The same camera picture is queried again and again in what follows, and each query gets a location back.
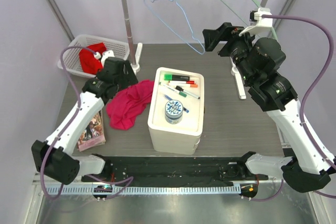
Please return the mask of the pink t shirt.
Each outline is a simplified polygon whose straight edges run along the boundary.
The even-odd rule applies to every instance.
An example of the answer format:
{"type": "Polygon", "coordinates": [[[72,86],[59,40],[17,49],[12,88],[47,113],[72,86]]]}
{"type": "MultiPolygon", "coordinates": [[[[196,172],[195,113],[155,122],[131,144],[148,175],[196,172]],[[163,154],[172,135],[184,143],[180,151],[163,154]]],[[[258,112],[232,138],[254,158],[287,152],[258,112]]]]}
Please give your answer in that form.
{"type": "Polygon", "coordinates": [[[107,104],[109,125],[113,129],[128,130],[135,120],[151,103],[154,81],[143,80],[118,92],[107,104]]]}

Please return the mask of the red t shirt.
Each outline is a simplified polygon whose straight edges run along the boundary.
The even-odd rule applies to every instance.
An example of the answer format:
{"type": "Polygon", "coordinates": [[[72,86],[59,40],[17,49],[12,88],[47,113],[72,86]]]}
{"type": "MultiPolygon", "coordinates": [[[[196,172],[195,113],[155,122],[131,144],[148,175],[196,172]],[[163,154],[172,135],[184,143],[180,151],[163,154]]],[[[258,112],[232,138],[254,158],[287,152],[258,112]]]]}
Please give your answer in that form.
{"type": "MultiPolygon", "coordinates": [[[[94,52],[98,52],[100,55],[107,50],[106,46],[102,42],[87,46],[87,48],[93,50],[94,52]]],[[[96,59],[94,54],[86,49],[82,49],[79,52],[79,60],[83,72],[88,74],[96,75],[97,72],[103,68],[101,61],[96,59]]]]}

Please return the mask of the blue wire hanger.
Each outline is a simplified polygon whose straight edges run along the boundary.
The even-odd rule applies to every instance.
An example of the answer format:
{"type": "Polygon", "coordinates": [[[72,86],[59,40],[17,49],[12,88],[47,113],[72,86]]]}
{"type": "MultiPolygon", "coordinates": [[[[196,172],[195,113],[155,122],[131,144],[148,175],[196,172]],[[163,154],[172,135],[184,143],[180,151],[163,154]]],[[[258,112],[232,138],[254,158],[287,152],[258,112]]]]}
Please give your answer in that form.
{"type": "Polygon", "coordinates": [[[204,55],[205,53],[205,47],[203,43],[195,37],[194,35],[194,30],[190,24],[190,21],[188,19],[187,13],[185,9],[180,5],[179,0],[143,0],[143,4],[145,7],[156,17],[168,30],[170,30],[180,41],[185,43],[187,46],[189,46],[194,52],[196,52],[199,55],[204,55]],[[198,50],[196,47],[192,46],[191,43],[189,43],[185,38],[183,38],[182,35],[180,35],[178,32],[176,32],[167,22],[163,20],[163,18],[153,9],[150,4],[154,4],[156,2],[161,2],[161,1],[168,1],[169,3],[174,4],[174,6],[177,7],[179,13],[183,16],[184,21],[186,22],[189,34],[191,36],[192,41],[196,42],[201,49],[198,50]]]}

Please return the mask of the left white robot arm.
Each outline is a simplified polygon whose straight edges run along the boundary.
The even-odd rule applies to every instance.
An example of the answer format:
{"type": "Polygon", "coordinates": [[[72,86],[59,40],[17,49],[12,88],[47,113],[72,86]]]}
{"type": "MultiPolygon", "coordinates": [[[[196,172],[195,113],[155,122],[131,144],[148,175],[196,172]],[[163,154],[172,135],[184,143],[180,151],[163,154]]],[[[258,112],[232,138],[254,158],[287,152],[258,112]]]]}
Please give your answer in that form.
{"type": "Polygon", "coordinates": [[[71,184],[77,176],[94,174],[105,182],[112,174],[108,160],[101,155],[73,157],[72,153],[84,129],[99,111],[119,91],[138,82],[127,60],[109,57],[94,78],[86,81],[74,105],[57,129],[44,141],[32,144],[36,169],[64,185],[71,184]]]}

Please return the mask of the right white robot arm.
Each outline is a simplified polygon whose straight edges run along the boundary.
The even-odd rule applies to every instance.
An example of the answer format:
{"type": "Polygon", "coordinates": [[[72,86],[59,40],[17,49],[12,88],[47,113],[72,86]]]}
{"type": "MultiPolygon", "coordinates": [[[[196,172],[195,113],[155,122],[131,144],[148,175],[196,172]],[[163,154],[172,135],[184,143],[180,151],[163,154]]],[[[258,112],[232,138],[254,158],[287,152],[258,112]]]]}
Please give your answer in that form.
{"type": "Polygon", "coordinates": [[[281,45],[272,38],[255,39],[243,33],[243,27],[223,23],[217,29],[202,31],[206,51],[213,51],[220,42],[225,42],[218,52],[229,57],[241,74],[244,86],[248,87],[252,100],[266,112],[289,142],[294,155],[288,157],[263,156],[248,152],[243,163],[237,166],[242,179],[255,174],[283,179],[292,189],[306,193],[323,189],[331,180],[335,168],[335,156],[328,152],[319,139],[311,142],[313,130],[308,120],[300,115],[302,102],[290,81],[278,73],[286,59],[281,45]]]}

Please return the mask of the green capped white marker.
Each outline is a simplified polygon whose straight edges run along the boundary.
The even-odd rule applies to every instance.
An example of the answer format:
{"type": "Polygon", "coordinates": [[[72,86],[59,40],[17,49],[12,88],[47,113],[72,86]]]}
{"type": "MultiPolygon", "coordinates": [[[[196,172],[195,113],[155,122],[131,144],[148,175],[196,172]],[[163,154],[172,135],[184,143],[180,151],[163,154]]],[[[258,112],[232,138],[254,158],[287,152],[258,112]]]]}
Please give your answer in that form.
{"type": "Polygon", "coordinates": [[[186,97],[187,95],[191,96],[191,97],[194,97],[196,99],[200,99],[201,97],[199,95],[196,95],[196,94],[193,94],[187,90],[184,90],[182,87],[180,86],[171,86],[171,85],[168,85],[168,84],[164,84],[163,82],[160,82],[159,85],[161,86],[164,86],[170,90],[173,90],[175,93],[178,93],[179,95],[183,96],[183,97],[186,97]]]}

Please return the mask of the green highlighter marker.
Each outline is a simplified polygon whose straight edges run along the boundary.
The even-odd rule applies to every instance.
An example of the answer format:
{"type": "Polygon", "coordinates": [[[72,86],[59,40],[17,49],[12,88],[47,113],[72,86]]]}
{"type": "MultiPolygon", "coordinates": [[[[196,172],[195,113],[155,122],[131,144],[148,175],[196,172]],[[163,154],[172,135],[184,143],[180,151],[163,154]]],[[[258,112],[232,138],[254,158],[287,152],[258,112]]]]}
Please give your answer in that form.
{"type": "Polygon", "coordinates": [[[164,80],[166,80],[166,81],[189,81],[190,77],[189,76],[176,75],[176,74],[165,74],[164,75],[164,80]]]}

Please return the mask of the blue ballpoint pen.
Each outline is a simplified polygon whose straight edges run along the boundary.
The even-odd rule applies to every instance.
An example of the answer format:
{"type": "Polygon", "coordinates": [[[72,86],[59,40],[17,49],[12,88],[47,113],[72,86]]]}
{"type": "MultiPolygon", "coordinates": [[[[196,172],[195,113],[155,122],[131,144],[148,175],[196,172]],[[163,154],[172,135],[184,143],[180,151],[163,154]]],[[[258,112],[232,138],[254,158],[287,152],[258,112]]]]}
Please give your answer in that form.
{"type": "MultiPolygon", "coordinates": [[[[164,97],[167,99],[167,100],[169,100],[169,101],[171,101],[171,100],[173,100],[172,98],[170,98],[168,95],[166,95],[166,94],[164,94],[164,97]]],[[[183,110],[186,112],[186,113],[189,113],[189,110],[186,108],[186,107],[183,107],[183,110]]]]}

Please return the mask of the red whiteboard marker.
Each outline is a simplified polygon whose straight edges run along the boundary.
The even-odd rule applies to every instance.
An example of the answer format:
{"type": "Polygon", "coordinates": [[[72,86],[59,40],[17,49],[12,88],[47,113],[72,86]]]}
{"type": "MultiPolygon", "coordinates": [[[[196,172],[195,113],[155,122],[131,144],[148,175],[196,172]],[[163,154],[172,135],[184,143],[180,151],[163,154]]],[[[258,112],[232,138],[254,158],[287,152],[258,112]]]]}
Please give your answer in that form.
{"type": "Polygon", "coordinates": [[[172,84],[196,84],[195,81],[169,81],[172,84]]]}

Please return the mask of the blue patterned round tin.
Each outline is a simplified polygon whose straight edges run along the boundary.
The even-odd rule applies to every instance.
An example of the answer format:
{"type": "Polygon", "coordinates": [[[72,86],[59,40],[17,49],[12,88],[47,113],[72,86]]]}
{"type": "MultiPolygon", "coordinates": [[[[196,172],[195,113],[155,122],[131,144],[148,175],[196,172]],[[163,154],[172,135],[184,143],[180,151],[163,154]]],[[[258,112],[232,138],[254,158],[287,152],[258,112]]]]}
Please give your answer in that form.
{"type": "Polygon", "coordinates": [[[170,100],[167,101],[164,112],[165,112],[165,119],[170,124],[178,124],[182,120],[183,117],[183,105],[178,100],[170,100]]]}

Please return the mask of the white foam box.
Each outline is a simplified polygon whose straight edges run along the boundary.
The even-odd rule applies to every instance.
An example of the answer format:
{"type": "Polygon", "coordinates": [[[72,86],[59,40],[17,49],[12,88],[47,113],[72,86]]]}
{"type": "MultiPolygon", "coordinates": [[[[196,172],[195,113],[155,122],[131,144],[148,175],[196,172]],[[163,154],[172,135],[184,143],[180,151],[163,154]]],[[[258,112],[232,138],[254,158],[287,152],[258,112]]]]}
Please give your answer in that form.
{"type": "Polygon", "coordinates": [[[155,74],[148,117],[148,127],[154,149],[158,152],[165,153],[194,154],[203,131],[204,105],[204,77],[201,74],[164,67],[158,68],[155,74]],[[169,81],[164,80],[165,74],[189,76],[191,81],[195,81],[198,88],[184,87],[183,89],[199,95],[201,98],[196,99],[189,95],[183,97],[159,85],[160,82],[164,84],[169,83],[169,81]],[[180,101],[183,107],[189,110],[189,113],[183,111],[183,117],[180,123],[170,124],[166,121],[164,107],[168,100],[164,97],[164,94],[173,100],[180,101]]]}

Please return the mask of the pink illustrated book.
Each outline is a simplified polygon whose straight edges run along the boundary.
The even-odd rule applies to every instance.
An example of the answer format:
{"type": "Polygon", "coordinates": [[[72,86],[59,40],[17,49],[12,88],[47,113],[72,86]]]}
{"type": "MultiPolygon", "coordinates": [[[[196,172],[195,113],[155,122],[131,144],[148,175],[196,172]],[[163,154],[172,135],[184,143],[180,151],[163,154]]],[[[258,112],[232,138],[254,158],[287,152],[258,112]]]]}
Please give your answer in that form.
{"type": "Polygon", "coordinates": [[[104,145],[106,138],[104,136],[102,111],[99,111],[90,120],[89,124],[82,132],[77,141],[77,150],[83,152],[92,147],[104,145]]]}

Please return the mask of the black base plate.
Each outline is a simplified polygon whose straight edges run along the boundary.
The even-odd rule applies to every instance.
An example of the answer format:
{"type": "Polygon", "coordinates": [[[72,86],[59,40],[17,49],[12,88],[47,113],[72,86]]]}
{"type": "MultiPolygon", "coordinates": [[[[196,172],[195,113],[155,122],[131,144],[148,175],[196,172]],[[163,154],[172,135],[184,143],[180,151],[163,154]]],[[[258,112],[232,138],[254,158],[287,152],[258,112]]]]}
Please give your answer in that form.
{"type": "Polygon", "coordinates": [[[131,187],[216,187],[234,181],[268,180],[253,175],[239,157],[110,156],[94,177],[119,182],[133,177],[131,187]]]}

